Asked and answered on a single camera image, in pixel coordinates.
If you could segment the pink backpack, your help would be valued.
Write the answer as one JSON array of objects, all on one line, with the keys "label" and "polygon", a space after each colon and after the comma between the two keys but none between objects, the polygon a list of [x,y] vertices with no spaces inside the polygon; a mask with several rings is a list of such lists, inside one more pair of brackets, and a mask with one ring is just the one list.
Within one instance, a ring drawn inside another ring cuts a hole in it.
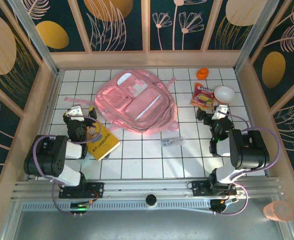
[{"label": "pink backpack", "polygon": [[94,101],[66,97],[66,102],[95,105],[109,122],[111,130],[123,129],[152,135],[165,130],[177,131],[177,104],[169,89],[176,78],[164,84],[144,69],[125,70],[95,94]]}]

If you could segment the controller board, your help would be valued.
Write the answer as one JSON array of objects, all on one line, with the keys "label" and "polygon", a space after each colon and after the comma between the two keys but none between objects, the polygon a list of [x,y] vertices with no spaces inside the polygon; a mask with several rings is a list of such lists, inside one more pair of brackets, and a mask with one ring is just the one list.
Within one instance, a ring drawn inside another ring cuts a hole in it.
[{"label": "controller board", "polygon": [[70,212],[72,214],[85,214],[90,208],[91,204],[89,202],[72,202],[70,204]]},{"label": "controller board", "polygon": [[231,198],[231,199],[211,199],[210,200],[210,210],[221,214],[223,213],[228,205],[231,205],[233,203],[238,202],[239,200],[237,198]]}]

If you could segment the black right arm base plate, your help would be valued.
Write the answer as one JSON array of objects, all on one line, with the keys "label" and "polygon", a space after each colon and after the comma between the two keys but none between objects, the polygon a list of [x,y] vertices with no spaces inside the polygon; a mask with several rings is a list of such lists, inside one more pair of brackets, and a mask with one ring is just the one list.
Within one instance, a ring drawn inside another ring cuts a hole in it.
[{"label": "black right arm base plate", "polygon": [[237,190],[233,183],[212,183],[209,180],[195,180],[191,182],[194,197],[236,196]]}]

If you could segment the right controller board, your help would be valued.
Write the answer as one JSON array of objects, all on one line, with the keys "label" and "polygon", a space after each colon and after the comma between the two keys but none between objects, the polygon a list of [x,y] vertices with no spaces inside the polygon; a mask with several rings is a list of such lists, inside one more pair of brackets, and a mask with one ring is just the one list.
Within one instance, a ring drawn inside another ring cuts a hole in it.
[{"label": "right controller board", "polygon": [[223,213],[228,205],[231,205],[233,203],[238,202],[239,200],[237,198],[231,198],[231,199],[211,199],[210,200],[210,210],[221,214]]}]

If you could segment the left controller board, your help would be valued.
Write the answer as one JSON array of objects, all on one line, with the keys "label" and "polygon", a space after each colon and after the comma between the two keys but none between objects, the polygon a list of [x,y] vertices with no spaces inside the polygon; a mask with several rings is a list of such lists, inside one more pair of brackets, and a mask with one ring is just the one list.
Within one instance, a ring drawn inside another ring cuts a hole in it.
[{"label": "left controller board", "polygon": [[72,202],[70,204],[70,212],[72,214],[85,214],[90,208],[91,204],[89,202]]}]

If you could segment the yellow cartoon book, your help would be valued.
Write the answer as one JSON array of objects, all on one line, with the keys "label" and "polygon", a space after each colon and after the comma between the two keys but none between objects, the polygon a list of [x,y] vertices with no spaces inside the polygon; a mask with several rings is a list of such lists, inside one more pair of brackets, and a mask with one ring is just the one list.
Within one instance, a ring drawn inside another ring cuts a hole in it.
[{"label": "yellow cartoon book", "polygon": [[104,126],[93,123],[87,127],[88,152],[97,160],[101,161],[120,145],[120,141]]}]

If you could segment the fruit snack bag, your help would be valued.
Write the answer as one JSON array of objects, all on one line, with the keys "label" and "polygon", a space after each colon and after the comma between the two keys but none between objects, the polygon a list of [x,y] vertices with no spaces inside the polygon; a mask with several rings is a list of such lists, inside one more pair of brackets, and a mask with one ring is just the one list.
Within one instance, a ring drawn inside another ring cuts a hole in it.
[{"label": "fruit snack bag", "polygon": [[194,84],[194,93],[192,95],[190,104],[199,107],[201,110],[214,109],[214,91],[210,88],[204,87],[201,83]]}]

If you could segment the translucent pink cup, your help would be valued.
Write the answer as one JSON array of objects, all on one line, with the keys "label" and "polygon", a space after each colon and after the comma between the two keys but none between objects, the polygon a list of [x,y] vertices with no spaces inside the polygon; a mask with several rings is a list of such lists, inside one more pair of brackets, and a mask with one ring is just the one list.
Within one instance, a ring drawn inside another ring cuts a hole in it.
[{"label": "translucent pink cup", "polygon": [[289,222],[294,215],[290,205],[283,200],[276,200],[267,204],[263,208],[263,214],[267,219],[277,222]]}]

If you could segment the black round knob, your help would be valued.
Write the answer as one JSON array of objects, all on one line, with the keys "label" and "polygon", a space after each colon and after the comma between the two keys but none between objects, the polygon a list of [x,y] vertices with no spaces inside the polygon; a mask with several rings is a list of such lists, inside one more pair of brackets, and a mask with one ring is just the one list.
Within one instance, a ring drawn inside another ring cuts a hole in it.
[{"label": "black round knob", "polygon": [[145,203],[148,208],[154,208],[157,205],[157,197],[154,194],[149,194],[145,198]]}]

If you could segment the white and orange bowl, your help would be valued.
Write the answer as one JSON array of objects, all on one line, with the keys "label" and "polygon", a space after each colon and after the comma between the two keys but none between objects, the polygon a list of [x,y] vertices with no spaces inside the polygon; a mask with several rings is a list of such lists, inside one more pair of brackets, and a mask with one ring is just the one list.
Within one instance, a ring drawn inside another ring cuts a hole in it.
[{"label": "white and orange bowl", "polygon": [[235,99],[235,92],[228,86],[218,86],[214,90],[215,99],[223,104],[230,104]]}]

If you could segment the clear pen packet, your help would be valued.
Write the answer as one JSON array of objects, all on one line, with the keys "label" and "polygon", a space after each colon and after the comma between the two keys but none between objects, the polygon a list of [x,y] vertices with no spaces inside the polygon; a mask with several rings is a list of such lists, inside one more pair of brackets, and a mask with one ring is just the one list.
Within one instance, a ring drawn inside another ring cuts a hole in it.
[{"label": "clear pen packet", "polygon": [[161,146],[162,147],[170,147],[170,146],[182,146],[186,143],[184,137],[168,137],[161,139]]}]

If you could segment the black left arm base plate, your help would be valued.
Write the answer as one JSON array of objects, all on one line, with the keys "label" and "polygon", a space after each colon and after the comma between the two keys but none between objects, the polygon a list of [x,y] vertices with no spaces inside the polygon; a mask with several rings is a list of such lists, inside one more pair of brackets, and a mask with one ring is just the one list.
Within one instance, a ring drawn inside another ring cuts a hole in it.
[{"label": "black left arm base plate", "polygon": [[99,199],[104,194],[103,182],[88,182],[78,186],[65,186],[59,190],[59,199]]}]

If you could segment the aluminium rail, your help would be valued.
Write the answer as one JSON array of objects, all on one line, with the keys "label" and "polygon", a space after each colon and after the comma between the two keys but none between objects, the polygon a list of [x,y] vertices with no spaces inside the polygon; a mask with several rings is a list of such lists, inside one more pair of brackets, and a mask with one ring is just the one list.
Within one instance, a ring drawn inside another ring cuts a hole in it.
[{"label": "aluminium rail", "polygon": [[[193,197],[191,178],[161,179],[106,179],[104,200],[143,200],[153,194],[158,199],[187,199]],[[285,193],[276,177],[241,177],[236,181],[243,186],[250,198],[280,198]],[[10,197],[12,200],[50,200],[52,184],[46,180],[16,182]]]}]

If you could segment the orange plastic toy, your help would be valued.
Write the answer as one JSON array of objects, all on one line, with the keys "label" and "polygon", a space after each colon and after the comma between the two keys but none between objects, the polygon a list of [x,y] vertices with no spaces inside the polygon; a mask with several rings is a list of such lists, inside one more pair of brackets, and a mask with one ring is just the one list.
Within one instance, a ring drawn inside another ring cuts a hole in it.
[{"label": "orange plastic toy", "polygon": [[197,71],[196,78],[198,80],[205,80],[208,75],[209,75],[209,69],[208,68],[201,68]]}]

